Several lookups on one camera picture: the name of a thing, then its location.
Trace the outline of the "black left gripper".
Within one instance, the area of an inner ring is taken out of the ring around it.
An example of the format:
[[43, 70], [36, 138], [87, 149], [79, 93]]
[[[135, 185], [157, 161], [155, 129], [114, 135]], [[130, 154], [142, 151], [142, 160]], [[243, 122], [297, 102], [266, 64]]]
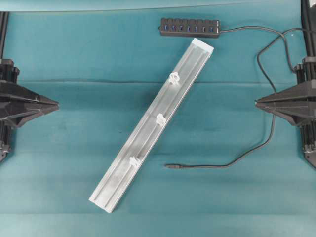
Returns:
[[19, 69], [11, 59], [0, 60], [0, 96], [17, 101], [35, 102], [45, 105], [1, 105], [0, 147], [10, 148], [11, 127], [19, 128], [40, 116], [59, 110], [59, 103], [17, 85]]

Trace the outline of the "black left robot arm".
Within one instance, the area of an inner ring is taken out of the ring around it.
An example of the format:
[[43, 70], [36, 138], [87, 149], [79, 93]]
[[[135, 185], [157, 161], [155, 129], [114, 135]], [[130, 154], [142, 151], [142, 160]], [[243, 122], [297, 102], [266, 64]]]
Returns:
[[0, 159], [10, 152], [14, 129], [59, 110], [59, 103], [17, 84], [20, 71], [11, 59], [0, 61]]

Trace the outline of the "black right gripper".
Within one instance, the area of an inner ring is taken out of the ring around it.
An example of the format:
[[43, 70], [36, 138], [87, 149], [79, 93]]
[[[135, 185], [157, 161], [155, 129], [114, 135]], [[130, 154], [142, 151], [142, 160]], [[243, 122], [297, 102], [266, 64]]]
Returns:
[[287, 120], [292, 126], [306, 125], [316, 120], [315, 102], [281, 102], [296, 101], [316, 97], [316, 58], [305, 57], [301, 64], [295, 66], [296, 86], [270, 94], [256, 100], [257, 108]]

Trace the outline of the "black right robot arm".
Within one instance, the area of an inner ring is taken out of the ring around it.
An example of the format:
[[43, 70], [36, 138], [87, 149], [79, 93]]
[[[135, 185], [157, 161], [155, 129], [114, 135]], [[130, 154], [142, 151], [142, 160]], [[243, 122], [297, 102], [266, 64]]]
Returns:
[[305, 159], [316, 166], [316, 58], [295, 67], [297, 85], [258, 99], [256, 107], [300, 128]]

